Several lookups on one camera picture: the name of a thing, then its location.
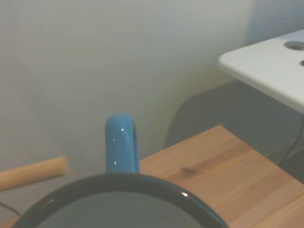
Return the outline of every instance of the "mug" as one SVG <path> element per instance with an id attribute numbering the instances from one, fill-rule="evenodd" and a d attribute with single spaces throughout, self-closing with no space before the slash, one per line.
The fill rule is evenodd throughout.
<path id="1" fill-rule="evenodd" d="M 12 228 L 228 228 L 191 192 L 140 174 L 135 124 L 115 114 L 105 124 L 106 174 L 70 183 L 33 205 Z"/>

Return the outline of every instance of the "mug handle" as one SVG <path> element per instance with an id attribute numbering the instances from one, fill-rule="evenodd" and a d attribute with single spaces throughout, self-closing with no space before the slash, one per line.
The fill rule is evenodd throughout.
<path id="1" fill-rule="evenodd" d="M 133 118 L 119 113 L 105 123 L 106 172 L 139 173 L 137 135 Z"/>

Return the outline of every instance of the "wooden dowel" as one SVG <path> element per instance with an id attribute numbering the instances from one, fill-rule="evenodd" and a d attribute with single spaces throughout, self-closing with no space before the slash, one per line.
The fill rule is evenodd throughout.
<path id="1" fill-rule="evenodd" d="M 64 176 L 69 167 L 66 157 L 0 172 L 0 192 Z"/>
<path id="2" fill-rule="evenodd" d="M 19 219 L 19 217 L 16 217 L 16 218 L 8 221 L 8 222 L 0 225 L 0 228 L 11 228 L 15 224 L 15 222 L 17 222 L 18 219 Z"/>

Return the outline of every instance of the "black cable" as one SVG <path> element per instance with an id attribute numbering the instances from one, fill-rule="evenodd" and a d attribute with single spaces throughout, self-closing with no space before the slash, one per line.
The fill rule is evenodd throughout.
<path id="1" fill-rule="evenodd" d="M 6 205 L 5 203 L 0 202 L 0 207 L 3 207 L 7 210 L 10 210 L 11 212 L 15 213 L 17 216 L 20 216 L 21 213 L 19 213 L 19 211 L 17 211 L 16 209 L 10 207 L 9 205 Z"/>
<path id="2" fill-rule="evenodd" d="M 302 131 L 303 131 L 303 122 L 304 122 L 304 115 L 301 116 L 301 128 L 300 128 L 299 134 L 298 134 L 297 138 L 295 139 L 294 143 L 289 148 L 288 152 L 285 154 L 285 156 L 279 162 L 279 166 L 281 166 L 283 164 L 283 162 L 288 157 L 288 155 L 293 151 L 295 145 L 297 145 L 297 143 L 299 142 L 300 137 L 302 135 Z"/>

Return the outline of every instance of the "wooden tabletop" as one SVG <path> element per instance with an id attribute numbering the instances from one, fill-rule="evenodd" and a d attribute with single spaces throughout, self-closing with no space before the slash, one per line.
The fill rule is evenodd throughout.
<path id="1" fill-rule="evenodd" d="M 304 227 L 304 185 L 221 126 L 142 160 L 141 171 L 191 191 L 232 228 Z"/>

